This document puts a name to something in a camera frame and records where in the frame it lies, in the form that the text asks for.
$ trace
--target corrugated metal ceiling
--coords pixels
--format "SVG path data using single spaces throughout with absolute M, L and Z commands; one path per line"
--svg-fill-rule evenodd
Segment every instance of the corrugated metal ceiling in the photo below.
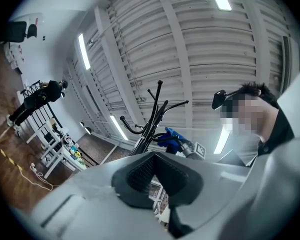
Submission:
M 271 64 L 269 87 L 278 95 L 283 66 L 281 36 L 289 36 L 291 30 L 276 0 L 255 1 L 268 33 Z M 256 81 L 257 71 L 263 70 L 257 68 L 256 64 L 256 37 L 241 0 L 229 0 L 231 12 L 218 10 L 214 0 L 169 2 L 182 31 L 190 68 L 194 128 L 191 130 L 191 139 L 203 144 L 207 149 L 207 157 L 215 160 L 218 156 L 212 153 L 220 136 L 221 125 L 219 112 L 211 108 L 212 98 L 221 89 L 231 92 L 238 89 L 240 84 Z M 163 80 L 160 105 L 165 100 L 173 105 L 185 97 L 171 26 L 160 0 L 113 0 L 107 12 L 135 99 L 147 122 L 153 106 L 153 99 L 147 90 L 155 93 L 158 80 Z M 109 68 L 96 21 L 83 34 L 91 63 L 89 73 L 99 94 L 117 120 L 124 115 L 132 124 Z M 92 45 L 89 45 L 90 39 L 94 42 Z M 77 56 L 73 55 L 74 70 L 80 85 L 84 87 L 87 83 L 83 68 L 78 66 Z M 164 132 L 164 127 L 172 127 L 185 135 L 188 128 L 181 128 L 186 128 L 186 116 L 185 107 L 169 111 L 157 131 Z M 127 130 L 125 133 L 130 140 L 138 139 Z M 231 136 L 224 151 L 234 149 L 247 162 L 257 151 L 257 141 L 257 138 L 247 140 L 246 137 Z

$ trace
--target white wall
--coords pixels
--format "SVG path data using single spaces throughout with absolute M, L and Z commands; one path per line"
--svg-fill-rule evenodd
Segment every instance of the white wall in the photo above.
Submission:
M 20 44 L 24 58 L 24 62 L 19 63 L 23 82 L 59 82 L 63 79 L 69 46 L 86 11 L 98 1 L 100 0 L 25 0 L 20 5 L 12 15 L 12 20 L 26 14 L 43 14 L 37 38 L 31 37 Z M 78 123 L 83 114 L 81 105 L 70 90 L 66 92 L 64 99 L 51 102 L 50 106 L 62 126 L 69 129 L 69 135 L 74 141 L 85 134 Z

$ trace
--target black hair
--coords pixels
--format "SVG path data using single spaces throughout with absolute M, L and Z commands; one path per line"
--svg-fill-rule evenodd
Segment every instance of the black hair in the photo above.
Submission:
M 65 80 L 63 80 L 63 81 L 62 81 L 62 88 L 63 88 L 63 89 L 67 89 L 67 87 L 68 87 L 68 82 L 65 81 Z
M 270 104 L 276 109 L 279 109 L 277 98 L 273 95 L 273 93 L 271 93 L 269 88 L 264 83 L 244 83 L 237 91 L 237 94 L 248 94 L 253 97 L 260 97 L 266 103 Z

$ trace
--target blue glove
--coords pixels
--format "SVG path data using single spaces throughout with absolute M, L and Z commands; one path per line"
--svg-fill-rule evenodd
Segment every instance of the blue glove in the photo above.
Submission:
M 158 139 L 165 139 L 165 138 L 169 138 L 169 137 L 172 137 L 174 135 L 177 135 L 179 137 L 179 140 L 186 140 L 185 137 L 183 137 L 182 135 L 177 133 L 172 128 L 166 127 L 165 131 L 166 131 L 166 134 L 158 137 Z M 176 154 L 178 152 L 178 150 L 180 149 L 180 144 L 175 140 L 167 140 L 167 141 L 164 141 L 164 142 L 158 142 L 158 145 L 160 147 L 167 147 L 167 152 L 171 153 L 171 154 Z

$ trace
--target black office chair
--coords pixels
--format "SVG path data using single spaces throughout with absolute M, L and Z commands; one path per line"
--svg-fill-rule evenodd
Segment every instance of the black office chair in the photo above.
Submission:
M 28 28 L 28 33 L 25 36 L 26 38 L 37 37 L 37 26 L 35 24 L 31 24 Z
M 31 24 L 26 34 L 27 23 L 25 21 L 11 21 L 6 24 L 6 28 L 1 36 L 2 42 L 22 43 L 25 38 L 37 37 L 37 26 Z

